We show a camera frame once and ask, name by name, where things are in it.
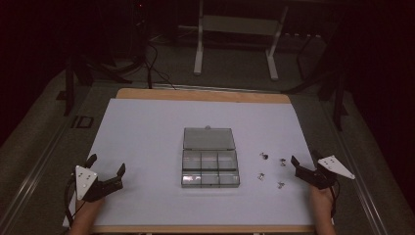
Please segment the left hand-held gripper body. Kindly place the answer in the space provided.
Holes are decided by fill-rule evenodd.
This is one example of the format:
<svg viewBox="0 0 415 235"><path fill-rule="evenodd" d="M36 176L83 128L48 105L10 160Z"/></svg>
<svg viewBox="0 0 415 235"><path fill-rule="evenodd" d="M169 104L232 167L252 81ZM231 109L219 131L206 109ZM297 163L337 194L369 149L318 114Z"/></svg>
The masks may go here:
<svg viewBox="0 0 415 235"><path fill-rule="evenodd" d="M98 174L89 168L77 165L75 167L76 199L85 202L95 202L123 188L122 179L115 177L100 181Z"/></svg>

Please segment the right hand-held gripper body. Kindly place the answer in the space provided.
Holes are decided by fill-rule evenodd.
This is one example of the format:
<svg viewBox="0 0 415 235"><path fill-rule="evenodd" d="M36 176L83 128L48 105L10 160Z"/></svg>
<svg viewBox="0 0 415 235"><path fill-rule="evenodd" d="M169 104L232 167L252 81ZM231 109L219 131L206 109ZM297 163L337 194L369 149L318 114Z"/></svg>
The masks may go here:
<svg viewBox="0 0 415 235"><path fill-rule="evenodd" d="M355 178L355 175L335 156L322 158L317 161L317 168L315 170L308 169L300 164L300 167L297 168L295 172L295 177L318 189L332 187L336 183L338 175L349 179Z"/></svg>

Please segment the clear plastic compartment box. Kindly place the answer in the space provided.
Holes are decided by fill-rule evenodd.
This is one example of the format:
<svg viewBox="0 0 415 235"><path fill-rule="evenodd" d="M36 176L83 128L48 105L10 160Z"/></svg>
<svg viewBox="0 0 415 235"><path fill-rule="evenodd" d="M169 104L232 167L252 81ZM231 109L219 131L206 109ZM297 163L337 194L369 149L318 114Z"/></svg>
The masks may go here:
<svg viewBox="0 0 415 235"><path fill-rule="evenodd" d="M183 188L238 188L241 183L231 128L185 127Z"/></svg>

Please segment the person's left hand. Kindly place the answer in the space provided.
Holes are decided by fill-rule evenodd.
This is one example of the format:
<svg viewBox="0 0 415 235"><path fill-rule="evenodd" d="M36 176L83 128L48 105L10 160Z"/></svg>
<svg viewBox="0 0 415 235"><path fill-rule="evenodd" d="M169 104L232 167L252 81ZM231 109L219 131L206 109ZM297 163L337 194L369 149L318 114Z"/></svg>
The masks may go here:
<svg viewBox="0 0 415 235"><path fill-rule="evenodd" d="M75 203L75 219L94 220L99 214L101 207L105 203L105 199L99 199L95 202L85 202L77 200Z"/></svg>

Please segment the person's right hand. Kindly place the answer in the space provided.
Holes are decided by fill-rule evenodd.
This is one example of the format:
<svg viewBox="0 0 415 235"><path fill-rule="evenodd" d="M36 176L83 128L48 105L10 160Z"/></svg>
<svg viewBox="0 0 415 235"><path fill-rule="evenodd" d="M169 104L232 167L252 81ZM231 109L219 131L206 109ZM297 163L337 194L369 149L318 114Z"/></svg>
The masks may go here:
<svg viewBox="0 0 415 235"><path fill-rule="evenodd" d="M316 214L331 214L334 198L329 188L318 189L315 186L309 187L310 203Z"/></svg>

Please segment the black stand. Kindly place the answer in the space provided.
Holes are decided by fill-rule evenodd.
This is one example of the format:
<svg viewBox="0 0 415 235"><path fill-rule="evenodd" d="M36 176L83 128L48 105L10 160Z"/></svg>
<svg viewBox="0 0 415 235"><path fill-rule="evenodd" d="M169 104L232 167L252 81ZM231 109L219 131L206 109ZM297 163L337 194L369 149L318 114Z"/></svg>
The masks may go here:
<svg viewBox="0 0 415 235"><path fill-rule="evenodd" d="M346 74L342 60L337 55L337 34L334 32L329 38L322 37L325 48L318 58L314 68L304 76L304 81L294 87L282 90L283 94L297 94L301 91L320 85L317 97L320 101L334 99L332 121L335 127L342 131L343 100L345 93Z"/></svg>
<svg viewBox="0 0 415 235"><path fill-rule="evenodd" d="M104 67L98 61L82 55L74 54L68 57L65 69L65 85L66 89L62 91L58 98L66 102L64 116L67 117L74 106L74 78L77 77L81 85L91 86L94 78L91 71L99 71L106 75L109 79L117 83L131 84L130 80L122 78L114 71Z"/></svg>

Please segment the white metal stand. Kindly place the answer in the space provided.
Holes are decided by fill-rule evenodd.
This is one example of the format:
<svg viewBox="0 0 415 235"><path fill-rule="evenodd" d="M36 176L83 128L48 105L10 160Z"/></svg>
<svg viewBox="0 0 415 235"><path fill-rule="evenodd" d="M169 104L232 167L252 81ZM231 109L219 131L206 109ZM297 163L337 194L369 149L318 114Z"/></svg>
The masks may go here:
<svg viewBox="0 0 415 235"><path fill-rule="evenodd" d="M277 44L282 35L282 29L285 19L288 15L289 7L284 6L278 20L249 19L227 16L206 15L204 13L204 0L199 0L198 9L198 41L196 49L196 57L194 63L194 75L200 75L203 70L204 58L204 32L227 32L252 35L271 36L273 41L265 50L265 58L269 70L271 80L278 80L279 74L276 68L274 54Z"/></svg>

